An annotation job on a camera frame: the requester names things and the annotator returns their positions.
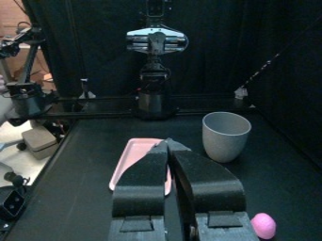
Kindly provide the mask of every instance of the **wire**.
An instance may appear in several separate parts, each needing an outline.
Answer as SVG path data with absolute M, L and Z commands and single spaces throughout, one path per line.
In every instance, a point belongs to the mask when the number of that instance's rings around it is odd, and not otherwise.
M 285 46 L 281 48 L 281 50 L 275 54 L 275 56 L 264 63 L 264 65 L 260 67 L 259 71 L 255 72 L 255 74 L 247 79 L 245 83 L 240 86 L 240 88 L 244 88 L 248 83 L 251 83 L 255 79 L 255 77 L 263 72 L 263 70 L 268 67 L 271 62 L 287 51 L 287 49 L 295 44 L 298 39 L 307 33 L 307 31 L 315 26 L 315 24 L 322 19 L 322 13 L 319 13 L 315 20 L 311 22 L 311 24 L 307 25 L 304 30 L 289 40 L 289 42 L 285 44 Z

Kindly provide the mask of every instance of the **black tabletop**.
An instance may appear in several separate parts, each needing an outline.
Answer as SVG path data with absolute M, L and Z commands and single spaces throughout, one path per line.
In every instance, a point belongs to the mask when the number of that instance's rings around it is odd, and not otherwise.
M 243 183 L 248 217 L 261 212 L 272 216 L 273 240 L 320 240 L 320 170 L 260 115 L 244 116 L 252 126 L 247 146 L 224 166 Z M 112 211 L 108 184 L 126 141 L 171 137 L 205 155 L 201 118 L 80 120 L 38 175 L 26 209 L 5 240 L 106 240 Z M 180 236 L 173 199 L 171 193 L 164 206 L 165 225 L 171 223 L 168 240 Z

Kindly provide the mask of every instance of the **floor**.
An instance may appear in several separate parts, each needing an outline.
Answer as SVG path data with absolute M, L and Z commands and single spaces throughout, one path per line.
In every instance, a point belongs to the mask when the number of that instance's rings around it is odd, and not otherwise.
M 25 122 L 18 127 L 10 126 L 8 122 L 0 127 L 0 143 L 21 139 L 21 133 L 32 129 L 29 122 Z M 42 169 L 49 157 L 37 160 L 28 151 L 18 151 L 16 145 L 9 146 L 0 152 L 0 187 L 10 185 L 10 182 L 4 180 L 4 174 L 13 171 L 24 178 L 30 178 L 28 185 L 32 184 L 40 170 Z

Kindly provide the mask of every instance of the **black panel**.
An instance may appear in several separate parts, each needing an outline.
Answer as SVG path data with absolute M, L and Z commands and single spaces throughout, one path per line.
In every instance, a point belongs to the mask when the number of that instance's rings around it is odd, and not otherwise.
M 201 116 L 165 121 L 82 120 L 42 172 L 22 216 L 6 240 L 106 240 L 112 216 L 108 183 L 132 137 L 171 137 L 204 155 Z M 322 175 L 257 115 L 240 156 L 225 168 L 240 179 L 247 213 L 268 213 L 277 225 L 273 240 L 319 240 Z M 165 199 L 168 240 L 180 240 L 175 196 Z

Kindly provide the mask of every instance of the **gray cup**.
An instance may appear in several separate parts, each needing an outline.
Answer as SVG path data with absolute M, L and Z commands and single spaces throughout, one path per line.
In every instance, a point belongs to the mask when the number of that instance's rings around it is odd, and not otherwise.
M 241 152 L 251 124 L 241 116 L 213 112 L 203 118 L 203 143 L 208 157 L 216 162 L 229 162 Z

